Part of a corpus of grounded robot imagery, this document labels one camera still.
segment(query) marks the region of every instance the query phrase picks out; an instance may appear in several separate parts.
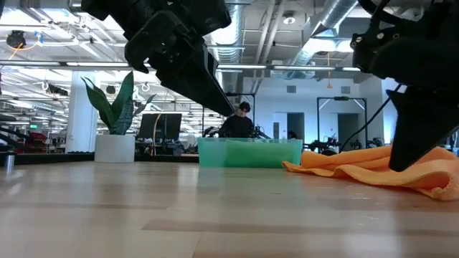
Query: desk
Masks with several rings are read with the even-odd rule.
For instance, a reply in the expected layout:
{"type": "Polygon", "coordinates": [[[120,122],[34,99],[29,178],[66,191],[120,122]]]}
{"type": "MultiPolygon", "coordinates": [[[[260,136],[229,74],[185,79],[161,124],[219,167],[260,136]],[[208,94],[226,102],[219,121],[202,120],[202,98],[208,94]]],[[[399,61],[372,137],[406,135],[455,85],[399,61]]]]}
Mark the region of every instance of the desk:
{"type": "Polygon", "coordinates": [[[457,257],[459,204],[413,191],[197,164],[17,166],[3,257],[457,257]]]}

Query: translucent green container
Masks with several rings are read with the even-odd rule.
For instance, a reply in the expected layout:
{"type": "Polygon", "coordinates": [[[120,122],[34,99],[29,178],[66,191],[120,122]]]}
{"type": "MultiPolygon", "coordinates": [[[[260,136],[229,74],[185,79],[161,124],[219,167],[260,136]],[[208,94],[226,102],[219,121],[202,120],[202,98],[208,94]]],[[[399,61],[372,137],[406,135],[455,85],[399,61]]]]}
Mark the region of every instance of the translucent green container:
{"type": "Polygon", "coordinates": [[[303,141],[200,138],[199,164],[210,168],[282,168],[300,164],[303,141]]]}

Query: orange cloth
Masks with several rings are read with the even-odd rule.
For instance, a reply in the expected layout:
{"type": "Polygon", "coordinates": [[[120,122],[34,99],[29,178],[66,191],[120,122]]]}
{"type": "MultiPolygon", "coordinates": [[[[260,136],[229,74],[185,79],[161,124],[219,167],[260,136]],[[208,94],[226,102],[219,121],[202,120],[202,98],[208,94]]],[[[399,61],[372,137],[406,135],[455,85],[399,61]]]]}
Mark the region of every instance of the orange cloth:
{"type": "Polygon", "coordinates": [[[284,162],[290,172],[310,173],[330,178],[353,178],[374,186],[401,186],[419,191],[433,199],[459,199],[459,158],[435,148],[403,172],[389,169],[392,147],[355,150],[335,156],[305,152],[301,166],[284,162]]]}

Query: man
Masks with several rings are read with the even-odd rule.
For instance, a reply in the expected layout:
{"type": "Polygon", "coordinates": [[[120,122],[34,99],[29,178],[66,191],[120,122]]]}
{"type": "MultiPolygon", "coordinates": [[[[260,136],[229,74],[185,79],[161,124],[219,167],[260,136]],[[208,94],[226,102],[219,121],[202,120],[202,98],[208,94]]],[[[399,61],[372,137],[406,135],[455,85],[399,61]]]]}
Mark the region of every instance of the man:
{"type": "Polygon", "coordinates": [[[251,138],[253,133],[253,122],[247,117],[250,112],[250,104],[242,102],[239,105],[237,114],[229,117],[219,130],[221,138],[251,138]]]}

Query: green leaf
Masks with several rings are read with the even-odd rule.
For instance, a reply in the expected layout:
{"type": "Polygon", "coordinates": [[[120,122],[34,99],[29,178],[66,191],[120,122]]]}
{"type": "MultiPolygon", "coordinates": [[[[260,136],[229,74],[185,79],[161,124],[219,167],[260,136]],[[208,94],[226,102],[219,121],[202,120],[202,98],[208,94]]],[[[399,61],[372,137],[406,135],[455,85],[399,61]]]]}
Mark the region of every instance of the green leaf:
{"type": "Polygon", "coordinates": [[[147,106],[148,104],[150,104],[150,103],[153,101],[153,98],[154,98],[155,96],[156,96],[156,94],[153,95],[153,96],[151,96],[151,97],[149,97],[144,105],[138,107],[138,109],[134,112],[134,115],[133,115],[133,116],[135,117],[135,116],[137,116],[138,114],[142,113],[142,112],[145,110],[146,106],[147,106]]]}
{"type": "Polygon", "coordinates": [[[121,84],[120,92],[116,96],[115,101],[112,104],[113,117],[117,120],[121,112],[123,112],[124,105],[129,98],[132,99],[132,94],[134,93],[134,73],[129,72],[126,77],[124,77],[123,83],[121,84]]]}
{"type": "Polygon", "coordinates": [[[121,110],[120,117],[113,124],[113,127],[110,129],[111,135],[125,135],[128,129],[132,125],[132,120],[134,111],[134,101],[132,97],[128,98],[126,101],[123,110],[121,110]]]}
{"type": "Polygon", "coordinates": [[[107,97],[103,94],[102,90],[96,87],[88,78],[81,78],[81,80],[86,85],[86,93],[91,105],[99,111],[100,119],[107,125],[108,128],[111,128],[115,119],[113,118],[113,113],[110,109],[110,103],[108,102],[107,97]],[[93,88],[87,84],[87,81],[93,85],[93,88]]]}

